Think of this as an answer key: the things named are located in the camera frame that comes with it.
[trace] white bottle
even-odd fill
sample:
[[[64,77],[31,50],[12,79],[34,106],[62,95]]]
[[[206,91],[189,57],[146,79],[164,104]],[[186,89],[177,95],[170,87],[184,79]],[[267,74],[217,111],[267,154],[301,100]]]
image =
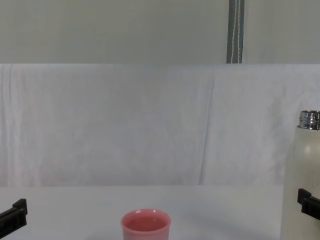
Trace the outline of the white bottle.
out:
[[[281,240],[320,240],[320,111],[302,111],[284,175]]]

